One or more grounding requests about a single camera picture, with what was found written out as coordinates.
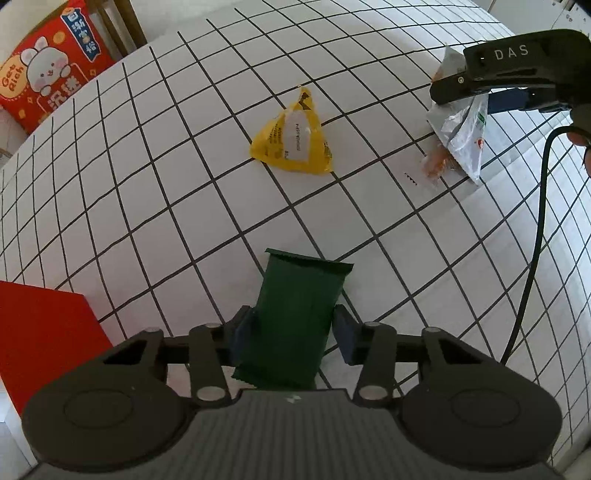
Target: red pillow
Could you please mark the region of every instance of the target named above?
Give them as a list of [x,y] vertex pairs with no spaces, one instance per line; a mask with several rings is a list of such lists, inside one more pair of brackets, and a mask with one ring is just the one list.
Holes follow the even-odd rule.
[[113,65],[84,0],[30,34],[0,69],[0,103],[27,133]]

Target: rabbit illustration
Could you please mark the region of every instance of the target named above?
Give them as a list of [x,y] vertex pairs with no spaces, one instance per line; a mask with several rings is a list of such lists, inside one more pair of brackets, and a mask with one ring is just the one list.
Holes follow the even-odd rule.
[[28,67],[27,79],[34,92],[46,97],[60,77],[70,74],[68,55],[57,48],[49,47],[45,37],[39,37],[34,48],[21,53],[21,61]]

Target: white tabletop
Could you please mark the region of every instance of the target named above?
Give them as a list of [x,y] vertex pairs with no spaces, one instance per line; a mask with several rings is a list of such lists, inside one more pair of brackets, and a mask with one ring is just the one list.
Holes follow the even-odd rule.
[[[544,136],[568,119],[490,116],[483,186],[457,172],[422,181],[444,44],[511,32],[469,0],[408,1],[246,0],[104,72],[2,170],[0,279],[84,294],[118,343],[229,320],[255,303],[265,248],[284,249],[355,263],[341,301],[360,321],[436,325],[499,359],[531,258]],[[249,157],[298,85],[333,174]],[[591,196],[581,151],[565,140],[554,153],[550,248],[509,366],[560,403],[558,458],[589,421]],[[359,368],[327,347],[319,387],[351,390]],[[398,367],[399,392],[415,369]]]

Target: yellow snack package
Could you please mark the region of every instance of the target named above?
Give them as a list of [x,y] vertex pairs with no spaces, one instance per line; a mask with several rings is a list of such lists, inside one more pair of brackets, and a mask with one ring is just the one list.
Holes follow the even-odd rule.
[[332,153],[324,140],[310,91],[301,87],[300,97],[254,138],[251,156],[291,171],[332,171]]

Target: red box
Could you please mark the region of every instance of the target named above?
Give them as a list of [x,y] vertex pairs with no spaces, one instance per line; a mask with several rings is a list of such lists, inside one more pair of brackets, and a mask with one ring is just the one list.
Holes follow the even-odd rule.
[[82,295],[0,281],[0,378],[19,414],[41,387],[111,347]]

